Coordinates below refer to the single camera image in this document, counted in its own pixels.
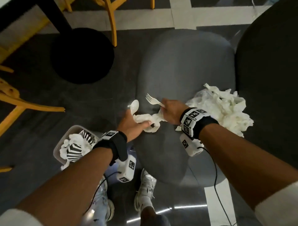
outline black cable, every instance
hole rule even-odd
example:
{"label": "black cable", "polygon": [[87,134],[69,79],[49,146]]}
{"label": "black cable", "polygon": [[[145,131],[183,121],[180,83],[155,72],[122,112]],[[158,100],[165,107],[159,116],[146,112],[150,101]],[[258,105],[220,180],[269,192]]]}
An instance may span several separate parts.
{"label": "black cable", "polygon": [[88,212],[88,210],[90,209],[90,207],[92,206],[92,203],[93,203],[93,199],[94,199],[94,197],[95,197],[95,195],[96,195],[96,193],[97,193],[97,191],[98,191],[98,189],[100,188],[100,186],[110,177],[110,176],[112,176],[113,174],[115,174],[115,173],[121,173],[121,172],[119,172],[119,171],[116,171],[116,172],[113,172],[112,174],[110,174],[110,175],[108,175],[101,183],[100,183],[100,185],[97,187],[97,189],[96,189],[96,191],[94,192],[94,195],[93,195],[93,198],[92,198],[92,200],[91,200],[91,204],[90,204],[90,206],[88,207],[88,209],[83,213],[83,216]]}
{"label": "black cable", "polygon": [[[199,148],[204,149],[204,150],[210,155],[210,153],[207,151],[206,148],[198,147],[198,149],[199,149]],[[226,213],[226,210],[224,209],[224,206],[223,206],[223,204],[221,203],[221,199],[220,199],[219,196],[218,196],[218,193],[217,193],[217,190],[216,190],[217,167],[216,167],[215,161],[214,161],[214,159],[212,158],[211,155],[210,155],[210,157],[211,157],[211,159],[212,159],[212,161],[213,161],[213,163],[214,163],[214,167],[215,167],[215,180],[214,180],[214,190],[215,190],[215,193],[216,193],[217,198],[218,198],[218,200],[219,200],[219,203],[221,204],[221,207],[222,207],[222,209],[223,209],[223,211],[224,211],[224,213],[225,213],[225,215],[226,215],[226,217],[227,217],[227,219],[228,219],[228,221],[229,221],[229,223],[230,223],[230,226],[234,226],[237,222],[235,222],[235,223],[232,225],[232,223],[231,223],[231,221],[230,221],[230,218],[228,217],[228,215],[227,215],[227,213]]]}

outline shirt sleeve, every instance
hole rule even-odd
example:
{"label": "shirt sleeve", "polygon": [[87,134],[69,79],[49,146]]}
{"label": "shirt sleeve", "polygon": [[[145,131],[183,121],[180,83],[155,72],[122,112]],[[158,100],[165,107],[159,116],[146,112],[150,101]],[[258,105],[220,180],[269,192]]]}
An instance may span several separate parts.
{"label": "shirt sleeve", "polygon": [[43,226],[35,217],[22,210],[9,209],[0,216],[0,226]]}
{"label": "shirt sleeve", "polygon": [[255,214],[264,226],[297,226],[298,181],[258,204]]}

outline plastic fork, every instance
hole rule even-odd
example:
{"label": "plastic fork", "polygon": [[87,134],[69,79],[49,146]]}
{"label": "plastic fork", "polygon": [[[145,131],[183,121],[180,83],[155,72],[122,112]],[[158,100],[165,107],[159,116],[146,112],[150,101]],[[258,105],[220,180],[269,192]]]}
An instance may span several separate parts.
{"label": "plastic fork", "polygon": [[153,98],[152,96],[150,96],[149,94],[146,95],[146,100],[150,103],[150,104],[159,104],[160,106],[164,107],[164,105],[162,103],[160,103],[157,99]]}

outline floor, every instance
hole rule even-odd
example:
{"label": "floor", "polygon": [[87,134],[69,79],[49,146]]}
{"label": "floor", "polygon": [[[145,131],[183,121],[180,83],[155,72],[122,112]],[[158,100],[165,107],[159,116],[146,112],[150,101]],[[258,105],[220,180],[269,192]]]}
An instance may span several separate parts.
{"label": "floor", "polygon": [[[115,12],[118,46],[109,74],[87,85],[70,84],[50,65],[50,44],[58,36],[49,24],[6,61],[14,74],[0,77],[17,88],[27,101],[63,106],[65,113],[26,110],[0,137],[0,165],[15,168],[0,174],[0,213],[14,207],[35,188],[60,171],[52,152],[59,139],[72,125],[94,131],[114,129],[127,103],[135,98],[135,86],[142,56],[152,40],[169,29],[197,29],[222,35],[236,50],[250,23],[269,6],[265,0],[127,0]],[[111,37],[107,13],[92,0],[76,0],[73,13],[65,12],[72,27],[90,27]],[[0,119],[12,106],[0,103]],[[133,208],[142,166],[137,163],[130,183],[109,183],[108,195],[115,205],[115,216],[108,225],[139,225]],[[236,190],[227,180],[218,185],[223,205],[233,223],[260,225]],[[171,225],[228,225],[211,188],[179,188],[157,182],[152,203],[164,211]]]}

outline black round base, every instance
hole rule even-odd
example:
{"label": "black round base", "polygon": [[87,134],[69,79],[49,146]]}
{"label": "black round base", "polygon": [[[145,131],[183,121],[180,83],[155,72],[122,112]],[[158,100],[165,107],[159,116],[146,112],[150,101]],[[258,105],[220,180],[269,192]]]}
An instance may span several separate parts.
{"label": "black round base", "polygon": [[114,47],[101,32],[76,28],[61,34],[53,43],[51,62],[63,79],[86,84],[107,75],[114,62]]}

